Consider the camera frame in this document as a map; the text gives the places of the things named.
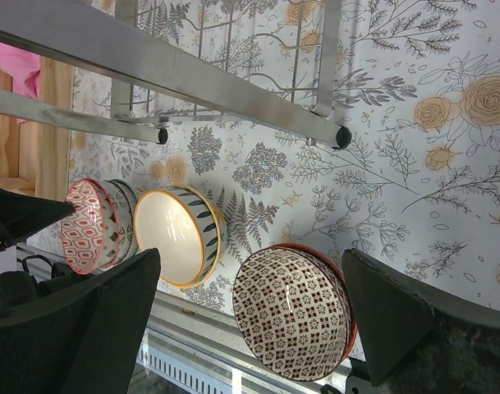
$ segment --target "bowl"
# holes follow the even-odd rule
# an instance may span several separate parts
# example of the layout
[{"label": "bowl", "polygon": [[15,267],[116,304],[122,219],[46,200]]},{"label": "bowl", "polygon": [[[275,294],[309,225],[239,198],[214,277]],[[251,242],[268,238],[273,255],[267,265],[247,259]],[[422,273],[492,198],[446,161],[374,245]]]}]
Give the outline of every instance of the bowl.
[{"label": "bowl", "polygon": [[103,209],[103,253],[97,268],[111,268],[117,263],[120,248],[120,232],[117,210],[112,206],[111,195],[95,179],[87,179],[94,186]]},{"label": "bowl", "polygon": [[116,213],[118,234],[120,236],[116,261],[116,264],[118,264],[126,258],[131,248],[131,240],[134,238],[133,215],[127,198],[120,187],[110,181],[102,182],[102,187],[111,197],[112,207]]},{"label": "bowl", "polygon": [[[294,249],[294,250],[305,252],[314,258],[320,259],[321,261],[323,261],[327,266],[329,266],[335,272],[338,279],[342,282],[344,289],[346,289],[346,281],[345,281],[344,274],[342,273],[342,270],[339,268],[339,266],[332,259],[330,259],[325,254],[323,254],[323,253],[321,253],[313,248],[310,248],[309,246],[302,245],[302,244],[282,243],[282,244],[272,245],[270,247],[271,248]],[[348,317],[348,319],[347,319],[347,321],[348,321],[347,333],[348,333],[348,337],[349,337],[348,346],[345,350],[345,353],[342,356],[342,360],[341,360],[341,362],[342,362],[351,353],[351,351],[356,343],[358,330],[357,330],[357,322],[354,319],[353,310],[352,310],[351,305],[350,305],[350,300],[348,299],[348,294],[347,293],[341,294],[341,296],[343,296],[342,302],[343,302],[343,305],[345,306],[346,316]]]},{"label": "bowl", "polygon": [[61,222],[63,252],[73,271],[86,275],[112,258],[115,241],[110,233],[115,223],[110,218],[111,204],[90,179],[75,182],[66,201],[76,211]]},{"label": "bowl", "polygon": [[236,275],[233,310],[242,337],[273,372],[299,382],[328,376],[347,346],[342,283],[292,249],[252,254]]},{"label": "bowl", "polygon": [[211,202],[208,198],[204,197],[202,193],[200,193],[197,189],[194,189],[192,186],[188,185],[172,185],[175,187],[180,187],[182,189],[186,189],[192,193],[195,193],[200,199],[204,201],[204,203],[208,206],[209,210],[213,214],[213,220],[215,221],[215,226],[217,226],[217,236],[218,236],[218,247],[217,247],[217,256],[213,261],[213,264],[209,267],[208,270],[204,271],[200,277],[197,278],[195,283],[190,286],[181,286],[181,289],[197,287],[203,285],[210,277],[213,275],[215,268],[217,267],[217,263],[222,258],[222,255],[226,251],[227,245],[227,223],[224,217],[224,214],[219,209],[219,207]]},{"label": "bowl", "polygon": [[[133,215],[135,214],[136,204],[138,203],[138,195],[134,192],[134,189],[124,181],[121,181],[119,179],[113,179],[110,180],[109,182],[113,183],[116,187],[118,187],[126,197],[126,201],[129,204],[129,213],[131,215],[131,221],[132,221]],[[129,259],[138,252],[138,242],[136,242],[135,238],[135,226],[132,223],[131,226],[132,226],[131,238],[129,238],[130,237],[129,232],[127,235],[128,241],[130,242],[130,248],[126,253],[126,256],[124,257],[124,260]]]},{"label": "bowl", "polygon": [[177,287],[195,286],[213,266],[218,232],[213,213],[194,192],[169,187],[139,199],[135,235],[140,250],[157,248],[160,277]]}]

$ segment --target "red patterned bowl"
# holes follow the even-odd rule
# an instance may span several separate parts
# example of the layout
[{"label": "red patterned bowl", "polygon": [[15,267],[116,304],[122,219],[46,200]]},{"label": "red patterned bowl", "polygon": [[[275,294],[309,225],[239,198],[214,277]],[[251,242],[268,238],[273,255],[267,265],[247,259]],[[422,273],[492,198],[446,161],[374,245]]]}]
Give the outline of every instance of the red patterned bowl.
[{"label": "red patterned bowl", "polygon": [[348,336],[342,282],[325,263],[293,249],[252,254],[233,287],[233,310],[254,355],[279,375],[300,382],[328,376]]},{"label": "red patterned bowl", "polygon": [[104,249],[104,211],[93,183],[87,179],[75,182],[66,201],[76,211],[62,219],[61,238],[66,260],[76,273],[91,273],[99,265]]},{"label": "red patterned bowl", "polygon": [[113,197],[103,185],[95,179],[88,179],[94,185],[94,191],[99,196],[103,215],[103,254],[97,268],[111,268],[118,263],[120,244],[123,235],[120,232],[119,215]]},{"label": "red patterned bowl", "polygon": [[[345,282],[345,277],[344,274],[342,273],[342,270],[337,266],[337,264],[330,259],[326,254],[322,254],[321,252],[310,248],[309,246],[306,245],[301,245],[301,244],[292,244],[292,243],[282,243],[282,244],[276,244],[270,246],[270,248],[291,248],[291,249],[297,249],[297,250],[302,250],[308,254],[312,254],[314,257],[319,258],[323,260],[332,270],[339,276],[339,279],[341,280],[343,286],[346,289],[346,282]],[[348,346],[345,350],[345,353],[342,355],[342,360],[341,362],[350,355],[352,349],[354,348],[354,345],[356,343],[357,339],[357,322],[354,319],[354,313],[353,310],[350,306],[350,301],[348,300],[348,297],[343,301],[346,303],[346,306],[349,310],[349,330],[348,330]]]}]

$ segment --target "black strap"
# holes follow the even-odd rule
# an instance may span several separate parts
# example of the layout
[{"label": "black strap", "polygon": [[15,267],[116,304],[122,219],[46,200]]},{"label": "black strap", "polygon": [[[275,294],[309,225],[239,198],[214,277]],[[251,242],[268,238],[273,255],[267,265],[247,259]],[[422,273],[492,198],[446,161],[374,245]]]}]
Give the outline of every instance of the black strap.
[{"label": "black strap", "polygon": [[23,267],[23,270],[26,273],[30,273],[29,272],[29,264],[27,264],[27,260],[29,260],[29,259],[40,259],[40,260],[44,261],[45,263],[49,264],[49,266],[51,266],[51,268],[53,267],[53,263],[51,263],[51,260],[49,260],[47,257],[42,256],[41,254],[33,254],[32,256],[27,256],[23,260],[21,260],[21,266]]}]

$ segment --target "white bowl with blue leaf pattern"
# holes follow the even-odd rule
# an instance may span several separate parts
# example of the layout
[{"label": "white bowl with blue leaf pattern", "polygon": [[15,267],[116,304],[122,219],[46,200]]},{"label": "white bowl with blue leaf pattern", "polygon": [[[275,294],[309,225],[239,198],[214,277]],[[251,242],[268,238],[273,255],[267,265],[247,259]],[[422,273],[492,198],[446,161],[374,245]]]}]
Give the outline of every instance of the white bowl with blue leaf pattern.
[{"label": "white bowl with blue leaf pattern", "polygon": [[160,277],[180,287],[198,286],[218,260],[213,212],[193,191],[180,186],[142,195],[135,210],[140,250],[157,248]]}]

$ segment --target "metal vent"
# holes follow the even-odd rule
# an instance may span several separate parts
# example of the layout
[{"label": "metal vent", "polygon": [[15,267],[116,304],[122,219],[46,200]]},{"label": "metal vent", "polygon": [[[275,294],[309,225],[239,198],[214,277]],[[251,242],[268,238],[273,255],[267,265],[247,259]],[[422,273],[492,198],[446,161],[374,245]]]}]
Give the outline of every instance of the metal vent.
[{"label": "metal vent", "polygon": [[187,392],[194,394],[230,394],[232,392],[232,388],[227,384],[173,359],[146,343],[140,347],[136,361]]}]

